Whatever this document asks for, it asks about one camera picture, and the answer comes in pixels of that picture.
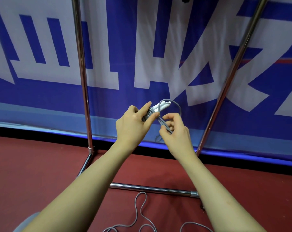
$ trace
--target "banner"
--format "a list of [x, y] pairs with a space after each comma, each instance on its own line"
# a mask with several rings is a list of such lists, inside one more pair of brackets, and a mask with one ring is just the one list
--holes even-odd
[[[197, 146], [258, 1], [81, 0], [93, 134], [169, 98]], [[85, 133], [83, 114], [71, 0], [0, 0], [0, 124]], [[206, 147], [292, 156], [292, 0], [268, 1]]]

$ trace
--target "red mat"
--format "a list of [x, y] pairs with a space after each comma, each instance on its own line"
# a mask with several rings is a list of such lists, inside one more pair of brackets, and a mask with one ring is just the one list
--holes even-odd
[[[76, 177], [87, 148], [0, 137], [0, 231], [13, 231], [24, 219], [42, 210]], [[208, 169], [268, 231], [292, 231], [292, 176], [207, 165]], [[194, 190], [176, 160], [131, 155], [114, 182]], [[89, 231], [135, 218], [137, 192], [110, 189]], [[158, 232], [179, 231], [194, 221], [210, 227], [198, 199], [148, 194], [143, 210]], [[144, 201], [141, 195], [138, 207]], [[137, 231], [146, 220], [119, 231]], [[152, 231], [143, 228], [143, 232]], [[186, 225], [183, 231], [206, 231]]]

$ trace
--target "skin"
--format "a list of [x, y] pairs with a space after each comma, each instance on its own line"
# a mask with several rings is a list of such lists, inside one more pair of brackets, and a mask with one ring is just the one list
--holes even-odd
[[[87, 231], [117, 171], [159, 116], [159, 113], [154, 113], [146, 122], [142, 122], [150, 106], [151, 102], [140, 110], [130, 106], [116, 122], [117, 141], [113, 146], [44, 208], [23, 231]], [[214, 230], [265, 231], [195, 155], [189, 130], [179, 114], [170, 113], [163, 119], [169, 120], [167, 124], [173, 133], [170, 135], [164, 126], [159, 133], [196, 187]]]

